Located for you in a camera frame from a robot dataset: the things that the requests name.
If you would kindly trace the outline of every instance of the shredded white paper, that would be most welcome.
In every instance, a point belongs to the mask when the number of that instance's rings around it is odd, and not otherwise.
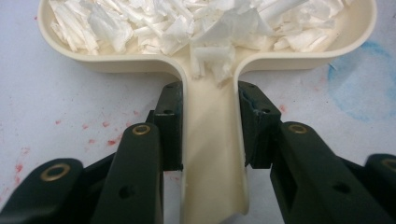
[[[98,55],[101,46],[126,52],[173,55],[190,50],[194,77],[232,76],[235,47],[316,50],[326,30],[353,0],[49,0],[51,28],[74,52]]]

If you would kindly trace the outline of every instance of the cream plastic tray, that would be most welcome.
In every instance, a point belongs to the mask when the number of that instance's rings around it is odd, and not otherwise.
[[[111,48],[98,56],[72,52],[50,28],[54,19],[49,0],[41,0],[39,28],[46,41],[63,55],[102,73],[165,72],[183,81],[182,223],[219,223],[234,213],[248,211],[248,187],[237,95],[238,77],[252,70],[309,69],[359,47],[375,26],[375,0],[355,0],[337,17],[335,38],[322,52],[267,52],[236,50],[234,76],[219,88],[212,76],[190,77],[186,49],[172,57],[143,55],[132,41],[127,52]]]

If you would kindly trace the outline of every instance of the metal grommet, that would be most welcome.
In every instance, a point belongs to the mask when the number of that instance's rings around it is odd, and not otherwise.
[[[308,130],[301,124],[291,124],[289,126],[289,131],[293,133],[307,133]]]
[[[388,169],[396,173],[396,160],[394,159],[384,159],[381,163]]]
[[[43,181],[49,182],[62,178],[67,175],[70,171],[70,166],[66,163],[58,163],[47,168],[43,173],[41,173],[41,179]]]
[[[148,125],[142,124],[142,125],[138,125],[138,126],[134,127],[132,129],[132,133],[134,133],[136,135],[142,135],[142,134],[149,133],[150,130],[151,129]]]

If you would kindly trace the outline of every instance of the black plastic part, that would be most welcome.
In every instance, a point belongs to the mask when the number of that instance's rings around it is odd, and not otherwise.
[[[359,179],[359,181],[364,185],[368,180],[367,180],[367,174],[365,173],[364,167],[352,162],[348,161],[344,158],[338,157],[340,161],[343,162],[343,164],[349,169],[349,171]]]
[[[74,159],[58,159],[37,167],[13,192],[0,223],[72,223],[86,185],[83,167]]]
[[[182,170],[183,85],[181,81],[163,87],[154,112],[148,114],[148,122],[160,129],[163,147],[163,170]]]
[[[286,122],[278,144],[271,180],[286,223],[394,223],[312,128]]]
[[[91,223],[163,223],[162,152],[155,125],[125,130]]]
[[[239,81],[239,103],[244,135],[245,165],[254,169],[271,167],[274,134],[280,111],[255,85]]]
[[[84,209],[77,210],[78,218],[73,223],[90,223],[115,155],[116,153],[112,153],[84,169],[85,180],[88,184],[81,206]]]
[[[366,187],[385,210],[396,220],[396,157],[376,154],[368,158]]]

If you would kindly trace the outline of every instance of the white table surface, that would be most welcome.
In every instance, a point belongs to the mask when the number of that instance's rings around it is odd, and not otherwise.
[[[38,30],[38,3],[0,1],[0,209],[46,161],[75,158],[87,166],[113,153],[123,130],[144,121],[162,87],[177,80],[95,73],[64,57]],[[373,153],[396,155],[396,2],[377,5],[370,39],[331,65],[240,78],[258,85],[283,121],[310,125],[337,155],[358,164]],[[226,223],[283,223],[269,172],[247,173],[249,214]],[[178,223],[180,173],[164,179],[165,223]]]

